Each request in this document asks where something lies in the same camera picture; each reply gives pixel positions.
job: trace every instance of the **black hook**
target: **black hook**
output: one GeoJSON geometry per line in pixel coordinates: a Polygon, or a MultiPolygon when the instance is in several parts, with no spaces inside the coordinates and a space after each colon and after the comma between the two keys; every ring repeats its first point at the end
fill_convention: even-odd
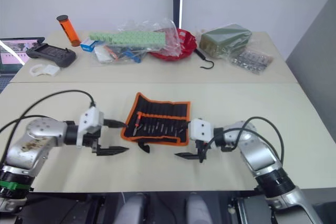
{"type": "Polygon", "coordinates": [[[207,67],[200,67],[200,68],[204,68],[204,69],[212,69],[212,68],[214,67],[214,65],[215,65],[214,62],[211,61],[211,60],[207,60],[207,59],[205,58],[204,54],[202,54],[198,49],[195,49],[194,52],[197,53],[197,55],[198,55],[202,60],[207,61],[207,62],[210,62],[210,63],[212,64],[211,67],[208,67],[208,68],[207,68],[207,67]]]}

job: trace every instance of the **blue box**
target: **blue box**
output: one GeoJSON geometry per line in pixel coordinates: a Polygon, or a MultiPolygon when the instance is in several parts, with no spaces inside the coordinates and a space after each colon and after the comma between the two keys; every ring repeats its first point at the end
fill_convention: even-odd
{"type": "Polygon", "coordinates": [[[83,49],[83,51],[92,52],[97,42],[97,40],[91,40],[87,38],[80,44],[80,47],[83,49]]]}

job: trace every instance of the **laptop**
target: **laptop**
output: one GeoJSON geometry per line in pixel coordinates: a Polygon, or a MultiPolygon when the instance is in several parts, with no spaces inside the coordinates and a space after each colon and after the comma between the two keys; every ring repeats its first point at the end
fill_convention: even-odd
{"type": "Polygon", "coordinates": [[[29,60],[25,53],[26,50],[36,46],[38,43],[42,43],[44,39],[44,37],[0,38],[0,92],[7,86],[13,76],[18,73],[22,67],[22,62],[26,63],[29,60]],[[15,56],[11,50],[3,47],[2,43],[14,51],[15,56]]]}

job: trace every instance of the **robotic arm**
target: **robotic arm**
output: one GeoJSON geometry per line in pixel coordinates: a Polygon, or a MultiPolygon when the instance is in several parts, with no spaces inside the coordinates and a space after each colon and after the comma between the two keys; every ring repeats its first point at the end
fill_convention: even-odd
{"type": "MultiPolygon", "coordinates": [[[[198,147],[197,156],[199,157],[199,154],[202,153],[200,149],[206,143],[209,143],[214,135],[216,137],[211,148],[220,147],[226,149],[233,147],[236,144],[240,130],[230,131],[225,134],[217,133],[229,129],[242,128],[243,125],[244,122],[240,121],[224,128],[213,128],[206,121],[200,119],[192,120],[189,126],[189,134],[190,139],[196,141],[196,146],[198,147]]],[[[245,128],[256,131],[256,128],[251,123],[247,124],[245,128]]],[[[301,211],[301,214],[306,215],[305,220],[307,220],[302,223],[322,224],[321,219],[312,205],[306,200],[301,189],[294,185],[284,171],[280,160],[266,143],[262,142],[255,134],[243,131],[237,147],[244,162],[258,182],[259,187],[264,192],[267,204],[276,214],[279,213],[281,216],[287,215],[288,219],[290,218],[289,214],[282,215],[281,213],[293,207],[300,207],[304,210],[301,211]]],[[[195,159],[195,156],[190,154],[179,153],[177,155],[187,159],[195,159]]],[[[283,220],[283,217],[277,219],[281,219],[282,223],[292,223],[290,220],[288,222],[287,220],[283,220]]]]}
{"type": "Polygon", "coordinates": [[[26,203],[26,195],[53,147],[64,144],[91,147],[97,156],[128,150],[121,146],[101,148],[98,139],[102,126],[119,128],[127,125],[104,119],[103,113],[94,106],[81,116],[79,125],[51,118],[31,121],[23,137],[9,149],[0,170],[0,212],[17,212],[26,203]]]}

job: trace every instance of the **laptop screen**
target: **laptop screen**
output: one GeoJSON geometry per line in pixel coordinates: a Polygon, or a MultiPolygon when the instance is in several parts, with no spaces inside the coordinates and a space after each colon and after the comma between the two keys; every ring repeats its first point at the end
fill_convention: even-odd
{"type": "Polygon", "coordinates": [[[22,67],[17,57],[26,63],[29,60],[29,57],[25,53],[26,50],[36,46],[38,42],[41,43],[43,40],[43,37],[0,39],[3,44],[15,53],[14,56],[13,52],[0,45],[0,74],[16,74],[22,67]]]}

